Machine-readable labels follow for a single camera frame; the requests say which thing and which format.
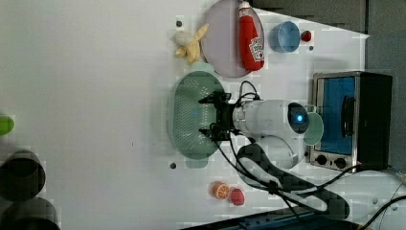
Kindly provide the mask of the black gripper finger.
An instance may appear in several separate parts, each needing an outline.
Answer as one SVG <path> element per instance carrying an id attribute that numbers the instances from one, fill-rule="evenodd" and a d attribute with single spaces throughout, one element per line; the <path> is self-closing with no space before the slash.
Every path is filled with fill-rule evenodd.
<path id="1" fill-rule="evenodd" d="M 198 102 L 200 104 L 214 104 L 215 101 L 216 101 L 215 95 L 209 95 L 209 96 L 199 100 Z"/>
<path id="2" fill-rule="evenodd" d="M 199 131 L 207 138 L 215 138 L 215 134 L 212 129 L 200 128 Z"/>

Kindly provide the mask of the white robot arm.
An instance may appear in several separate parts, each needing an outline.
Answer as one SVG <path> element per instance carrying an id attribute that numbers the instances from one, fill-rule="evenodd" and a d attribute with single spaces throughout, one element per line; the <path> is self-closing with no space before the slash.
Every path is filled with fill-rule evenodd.
<path id="1" fill-rule="evenodd" d="M 361 160 L 322 184 L 290 170 L 304 156 L 303 145 L 316 140 L 312 114 L 299 103 L 281 100 L 229 103 L 215 91 L 200 102 L 215 108 L 216 121 L 201 132 L 215 144 L 232 134 L 251 143 L 235 152 L 232 166 L 253 188 L 281 197 L 325 218 L 357 223 L 361 230 L 405 230 L 405 182 Z"/>

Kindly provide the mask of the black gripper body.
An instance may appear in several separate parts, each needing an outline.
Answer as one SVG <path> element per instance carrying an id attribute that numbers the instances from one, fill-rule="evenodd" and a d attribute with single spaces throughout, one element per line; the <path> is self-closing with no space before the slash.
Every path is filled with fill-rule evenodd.
<path id="1" fill-rule="evenodd" d="M 239 133 L 239 130 L 234 125 L 233 120 L 233 112 L 236 108 L 236 105 L 234 103 L 228 103 L 230 99 L 230 93 L 214 93 L 214 108 L 216 110 L 214 139 L 216 141 L 228 141 L 231 139 L 231 134 Z"/>

